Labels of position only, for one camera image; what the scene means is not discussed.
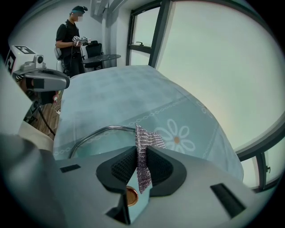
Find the man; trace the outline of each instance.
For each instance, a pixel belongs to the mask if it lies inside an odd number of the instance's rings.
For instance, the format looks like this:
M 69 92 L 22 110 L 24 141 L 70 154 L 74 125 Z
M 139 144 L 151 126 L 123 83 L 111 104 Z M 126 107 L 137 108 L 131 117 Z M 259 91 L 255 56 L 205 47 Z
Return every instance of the man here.
M 73 8 L 69 14 L 69 19 L 65 24 L 60 25 L 57 30 L 56 47 L 61 49 L 63 62 L 70 77 L 85 72 L 82 64 L 80 45 L 76 46 L 72 41 L 74 36 L 79 37 L 79 30 L 75 25 L 75 21 L 81 19 L 84 10 L 87 11 L 87 8 L 82 6 Z

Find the black pants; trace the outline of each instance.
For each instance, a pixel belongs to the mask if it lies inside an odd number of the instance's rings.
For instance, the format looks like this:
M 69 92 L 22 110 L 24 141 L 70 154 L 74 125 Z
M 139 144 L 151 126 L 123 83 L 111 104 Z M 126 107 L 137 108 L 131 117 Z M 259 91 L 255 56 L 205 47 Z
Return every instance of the black pants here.
M 68 75 L 73 77 L 75 75 L 85 73 L 81 53 L 74 53 L 72 56 L 68 55 L 63 58 L 66 69 L 68 70 Z

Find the silver foil strip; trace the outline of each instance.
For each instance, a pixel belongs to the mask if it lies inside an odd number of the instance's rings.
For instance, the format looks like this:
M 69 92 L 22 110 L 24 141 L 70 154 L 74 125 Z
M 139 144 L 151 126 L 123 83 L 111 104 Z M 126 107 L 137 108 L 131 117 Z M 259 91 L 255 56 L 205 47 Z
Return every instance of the silver foil strip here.
M 149 132 L 138 124 L 135 125 L 135 145 L 138 153 L 138 188 L 142 194 L 151 184 L 151 173 L 147 168 L 147 146 L 160 148 L 166 148 L 166 146 L 160 134 Z

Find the round table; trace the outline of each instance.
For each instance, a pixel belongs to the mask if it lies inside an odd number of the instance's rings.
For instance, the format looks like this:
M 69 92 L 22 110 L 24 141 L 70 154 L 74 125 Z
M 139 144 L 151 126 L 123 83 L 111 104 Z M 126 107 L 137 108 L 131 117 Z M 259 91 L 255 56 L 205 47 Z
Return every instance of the round table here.
M 94 56 L 94 57 L 85 59 L 82 61 L 82 63 L 87 64 L 87 63 L 103 62 L 103 61 L 107 61 L 107 60 L 118 59 L 120 57 L 121 57 L 120 55 L 115 55 L 115 54 L 98 55 L 98 56 Z

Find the flower pattern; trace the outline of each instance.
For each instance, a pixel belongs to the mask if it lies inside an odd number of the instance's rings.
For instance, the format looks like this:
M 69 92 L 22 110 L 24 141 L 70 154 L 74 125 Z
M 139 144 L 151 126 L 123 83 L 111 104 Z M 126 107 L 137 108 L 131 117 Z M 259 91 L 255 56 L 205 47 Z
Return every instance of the flower pattern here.
M 199 101 L 196 101 L 197 105 L 199 105 L 201 107 L 201 110 L 204 114 L 208 114 L 209 117 L 213 118 L 212 114 L 210 113 L 210 111 Z
M 186 139 L 189 135 L 189 127 L 182 126 L 178 131 L 177 124 L 173 119 L 167 120 L 168 130 L 162 127 L 156 127 L 154 131 L 161 134 L 164 139 L 165 145 L 168 149 L 185 154 L 185 151 L 194 151 L 196 149 L 195 144 Z

